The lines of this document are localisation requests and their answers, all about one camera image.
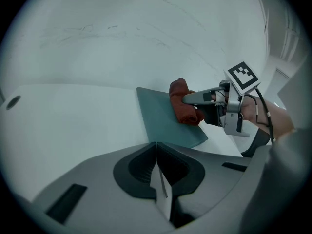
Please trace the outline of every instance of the black rectangular strip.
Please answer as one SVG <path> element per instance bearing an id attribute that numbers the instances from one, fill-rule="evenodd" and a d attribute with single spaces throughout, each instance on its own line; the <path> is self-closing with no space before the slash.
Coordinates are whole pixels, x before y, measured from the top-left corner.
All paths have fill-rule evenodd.
<path id="1" fill-rule="evenodd" d="M 234 170 L 238 170 L 238 171 L 241 171 L 241 172 L 244 172 L 247 169 L 247 166 L 237 165 L 237 164 L 229 163 L 229 162 L 223 163 L 222 166 L 227 167 L 227 168 L 231 168 L 231 169 L 234 169 Z"/>
<path id="2" fill-rule="evenodd" d="M 46 214 L 60 224 L 63 224 L 86 190 L 86 186 L 72 184 L 51 206 Z"/>

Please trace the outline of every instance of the brown cloth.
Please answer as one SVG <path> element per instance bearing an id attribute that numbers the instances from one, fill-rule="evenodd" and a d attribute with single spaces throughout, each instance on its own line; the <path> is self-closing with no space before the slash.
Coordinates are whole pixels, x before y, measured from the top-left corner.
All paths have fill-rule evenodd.
<path id="1" fill-rule="evenodd" d="M 185 95 L 194 93 L 189 90 L 185 79 L 179 78 L 170 84 L 169 97 L 175 115 L 180 123 L 197 126 L 205 117 L 204 114 L 194 106 L 182 102 Z"/>

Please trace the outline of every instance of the green mat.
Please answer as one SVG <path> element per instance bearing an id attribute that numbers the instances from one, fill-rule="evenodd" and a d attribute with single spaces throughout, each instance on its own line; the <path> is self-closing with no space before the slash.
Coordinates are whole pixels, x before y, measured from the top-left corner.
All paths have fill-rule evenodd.
<path id="1" fill-rule="evenodd" d="M 199 126 L 177 121 L 168 93 L 140 87 L 136 91 L 150 142 L 168 142 L 192 148 L 208 140 Z"/>

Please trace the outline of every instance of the folded cloth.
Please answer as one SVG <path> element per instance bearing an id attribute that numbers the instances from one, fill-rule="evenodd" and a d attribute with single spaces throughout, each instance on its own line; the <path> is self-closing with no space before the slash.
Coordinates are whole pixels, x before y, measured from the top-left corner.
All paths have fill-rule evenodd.
<path id="1" fill-rule="evenodd" d="M 182 98 L 191 93 L 194 93 L 194 91 L 189 90 L 183 78 L 179 78 L 170 84 L 170 103 L 178 121 L 180 123 L 197 126 L 205 118 L 204 114 L 192 105 L 182 102 Z"/>

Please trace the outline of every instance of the person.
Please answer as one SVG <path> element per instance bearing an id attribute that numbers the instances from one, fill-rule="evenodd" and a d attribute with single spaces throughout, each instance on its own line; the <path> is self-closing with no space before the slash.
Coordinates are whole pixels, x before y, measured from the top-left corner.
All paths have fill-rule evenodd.
<path id="1" fill-rule="evenodd" d="M 226 92 L 225 97 L 226 101 L 228 100 L 229 94 Z M 259 97 L 253 96 L 258 104 L 258 121 L 256 121 L 256 105 L 254 100 L 251 97 L 245 96 L 241 105 L 241 113 L 244 117 L 244 120 L 248 120 L 266 133 L 269 134 L 268 119 L 266 116 L 266 112 L 264 106 Z M 293 122 L 290 116 L 287 114 L 287 111 L 277 107 L 273 103 L 265 100 L 267 107 L 269 109 L 272 125 L 273 125 L 273 133 L 274 138 L 278 139 L 285 133 L 291 132 L 294 130 Z"/>

